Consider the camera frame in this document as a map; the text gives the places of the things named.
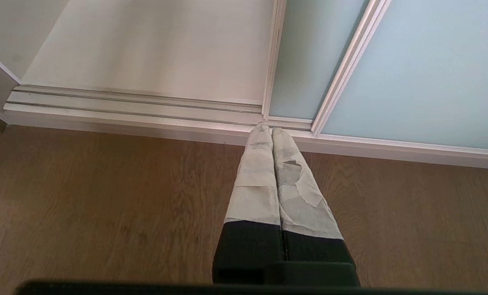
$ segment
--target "frosted glass panel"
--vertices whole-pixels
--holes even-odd
[[[313,119],[364,0],[287,0],[270,115]]]
[[[323,133],[488,149],[488,0],[394,0]]]

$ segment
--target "floor molding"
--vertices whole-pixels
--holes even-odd
[[[143,97],[154,99],[155,101],[152,103],[135,102],[141,99],[140,97],[131,98],[132,101],[107,101],[96,98],[57,96],[53,93],[15,91],[11,94],[4,109],[9,123],[12,125],[232,145],[244,145],[253,125],[262,119],[260,111],[238,112],[184,105],[162,106],[155,98]],[[130,111],[126,112],[124,108],[130,108]],[[167,116],[165,113],[160,116],[159,112],[163,112],[164,109],[173,112],[180,109],[184,113],[176,112],[175,114],[179,117],[169,116],[169,114]],[[225,118],[224,120],[229,122],[213,120],[214,118],[209,116],[216,116],[218,119]],[[301,151],[488,168],[488,150],[486,149],[326,134],[315,138],[310,131],[311,120],[280,117],[272,119],[274,120],[265,122],[272,127],[286,129],[293,136]]]
[[[229,111],[241,111],[249,113],[260,113],[261,106],[255,104],[243,104],[232,102],[218,102],[211,100],[186,99],[175,97],[164,97],[158,95],[122,93],[113,91],[82,90],[71,88],[60,88],[50,86],[21,85],[14,88],[14,92],[32,93],[38,95],[56,95],[72,98],[90,98],[107,101],[140,102],[168,106],[185,106],[201,109],[218,109]]]

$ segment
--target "white wall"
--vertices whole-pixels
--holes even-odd
[[[68,0],[0,0],[0,62],[18,78],[44,43]]]
[[[23,82],[261,104],[272,0],[70,0]]]

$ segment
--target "white trim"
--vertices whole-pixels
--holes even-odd
[[[252,126],[159,118],[8,103],[6,115],[14,125],[75,129],[244,145]],[[377,159],[488,168],[488,150],[426,143],[399,142],[288,129],[301,151]]]
[[[185,106],[190,108],[220,109],[260,114],[260,106],[254,104],[218,102],[200,99],[185,99],[175,97],[163,97],[157,95],[138,95],[132,93],[120,93],[97,90],[81,90],[59,88],[49,86],[23,85],[14,88],[14,91],[35,93],[40,95],[58,95],[63,97],[92,98],[110,101],[126,101],[140,103],[156,103],[169,106]]]
[[[11,77],[16,83],[22,84],[20,78],[17,77],[10,69],[8,69],[8,67],[4,66],[2,62],[0,62],[0,68],[2,69],[2,71],[8,74],[8,76]]]
[[[262,103],[262,114],[265,120],[268,120],[270,114],[271,94],[273,92],[273,83],[275,80],[278,49],[280,48],[282,26],[284,24],[284,14],[286,11],[286,1],[287,0],[275,0],[273,4],[270,58],[268,75],[266,77],[266,85],[264,86],[264,98]]]
[[[270,120],[287,121],[287,122],[303,123],[303,124],[311,124],[313,122],[313,120],[311,119],[289,118],[287,116],[270,116]]]
[[[93,111],[246,126],[255,126],[265,121],[271,126],[285,129],[310,130],[311,128],[311,120],[282,117],[264,120],[260,107],[253,105],[38,86],[16,87],[8,97],[4,109],[39,114],[51,113],[54,110]]]
[[[324,125],[328,121],[333,108],[341,97],[341,94],[346,87],[346,84],[355,70],[364,50],[373,37],[373,33],[377,29],[384,13],[388,9],[391,0],[370,0],[364,15],[355,31],[353,39],[351,40],[348,50],[344,55],[341,65],[333,78],[330,89],[324,97],[324,101],[319,109],[319,113],[312,125],[312,132],[315,137],[320,136]]]

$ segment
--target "wooden floor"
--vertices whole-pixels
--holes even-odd
[[[0,135],[0,294],[33,278],[211,283],[241,146]],[[364,287],[488,290],[488,170],[305,153]]]

